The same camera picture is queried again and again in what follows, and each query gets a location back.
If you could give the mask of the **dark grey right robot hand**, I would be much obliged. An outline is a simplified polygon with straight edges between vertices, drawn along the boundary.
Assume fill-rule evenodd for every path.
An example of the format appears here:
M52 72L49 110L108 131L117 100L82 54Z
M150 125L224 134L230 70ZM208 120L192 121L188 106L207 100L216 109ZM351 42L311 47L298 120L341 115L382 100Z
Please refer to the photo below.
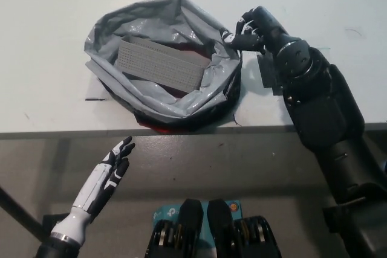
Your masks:
M266 51L274 56L294 52L296 56L308 51L306 41L287 33L279 21L263 6L245 12L236 23L235 32L220 29L224 45L238 51Z

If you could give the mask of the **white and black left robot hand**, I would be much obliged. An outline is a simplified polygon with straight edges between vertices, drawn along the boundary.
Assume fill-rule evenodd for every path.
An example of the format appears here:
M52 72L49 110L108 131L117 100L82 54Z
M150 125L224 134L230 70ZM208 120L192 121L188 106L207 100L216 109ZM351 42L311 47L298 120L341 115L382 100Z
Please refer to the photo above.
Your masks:
M114 194L129 168L128 155L134 147L132 137L127 137L95 166L73 202L69 215L54 226L51 237L77 247L84 244L87 226Z

